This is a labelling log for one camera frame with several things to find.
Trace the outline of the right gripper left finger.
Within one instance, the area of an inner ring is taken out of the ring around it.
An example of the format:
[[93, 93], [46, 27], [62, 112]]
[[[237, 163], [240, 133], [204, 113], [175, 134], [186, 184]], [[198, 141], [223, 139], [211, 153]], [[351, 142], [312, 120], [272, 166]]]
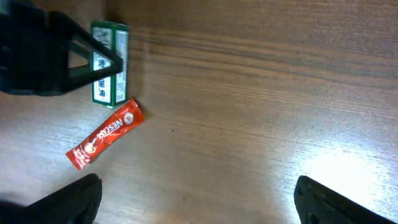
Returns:
[[2, 200], [1, 223], [92, 224], [102, 190], [102, 180], [88, 174], [28, 206]]

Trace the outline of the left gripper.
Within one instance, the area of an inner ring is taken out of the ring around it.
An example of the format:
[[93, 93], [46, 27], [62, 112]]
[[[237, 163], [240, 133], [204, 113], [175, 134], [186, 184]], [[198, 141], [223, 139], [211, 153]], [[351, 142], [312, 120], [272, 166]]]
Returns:
[[57, 96], [122, 71], [123, 60], [60, 11], [1, 1], [1, 91]]

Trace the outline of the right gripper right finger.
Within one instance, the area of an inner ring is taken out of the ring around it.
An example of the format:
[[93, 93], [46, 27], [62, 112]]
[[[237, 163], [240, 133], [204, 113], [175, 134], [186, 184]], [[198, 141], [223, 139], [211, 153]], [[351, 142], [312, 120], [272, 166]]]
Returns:
[[302, 224], [395, 224], [305, 175], [297, 180], [294, 203]]

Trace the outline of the green white gum pack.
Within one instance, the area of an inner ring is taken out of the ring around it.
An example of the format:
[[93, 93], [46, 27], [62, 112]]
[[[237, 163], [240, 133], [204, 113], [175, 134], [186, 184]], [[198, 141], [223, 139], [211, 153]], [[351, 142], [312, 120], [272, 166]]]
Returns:
[[129, 27], [110, 21], [93, 21], [91, 34], [123, 60], [121, 72], [92, 83], [92, 101], [115, 108], [127, 100]]

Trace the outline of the red Nescafe coffee sachet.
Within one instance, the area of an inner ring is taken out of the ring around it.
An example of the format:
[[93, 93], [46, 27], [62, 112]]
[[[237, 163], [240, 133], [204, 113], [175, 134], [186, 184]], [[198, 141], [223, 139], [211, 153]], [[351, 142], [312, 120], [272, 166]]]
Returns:
[[119, 138], [144, 122], [144, 114], [134, 98], [119, 107], [79, 145], [66, 153], [77, 170], [93, 162]]

